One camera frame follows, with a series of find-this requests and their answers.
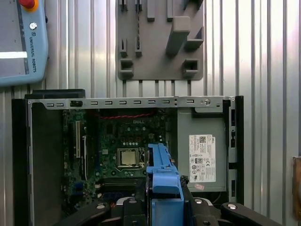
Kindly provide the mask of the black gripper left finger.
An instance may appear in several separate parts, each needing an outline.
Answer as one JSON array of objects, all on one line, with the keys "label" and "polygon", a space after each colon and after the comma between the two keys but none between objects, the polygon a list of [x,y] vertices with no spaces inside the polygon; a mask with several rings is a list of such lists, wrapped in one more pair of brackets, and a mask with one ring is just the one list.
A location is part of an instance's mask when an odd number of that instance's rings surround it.
[{"label": "black gripper left finger", "polygon": [[114,207],[96,201],[61,220],[63,226],[146,226],[145,205],[134,197],[121,198]]}]

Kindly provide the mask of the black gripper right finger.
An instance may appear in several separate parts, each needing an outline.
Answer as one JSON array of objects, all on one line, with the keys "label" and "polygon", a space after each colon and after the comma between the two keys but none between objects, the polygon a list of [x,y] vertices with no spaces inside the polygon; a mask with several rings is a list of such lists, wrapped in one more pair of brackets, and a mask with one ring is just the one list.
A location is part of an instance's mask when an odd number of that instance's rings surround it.
[{"label": "black gripper right finger", "polygon": [[207,200],[195,198],[187,187],[184,196],[185,226],[279,226],[280,224],[254,210],[234,202],[227,202],[219,209]]}]

